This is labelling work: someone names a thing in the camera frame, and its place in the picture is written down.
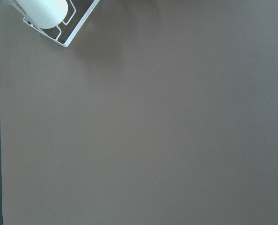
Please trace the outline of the white cup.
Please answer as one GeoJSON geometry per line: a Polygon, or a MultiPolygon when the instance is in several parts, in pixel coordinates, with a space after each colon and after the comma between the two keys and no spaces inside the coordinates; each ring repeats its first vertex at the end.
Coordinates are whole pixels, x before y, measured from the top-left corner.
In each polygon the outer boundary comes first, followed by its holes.
{"type": "Polygon", "coordinates": [[[66,0],[17,0],[27,17],[41,29],[50,29],[59,25],[66,17],[66,0]]]}

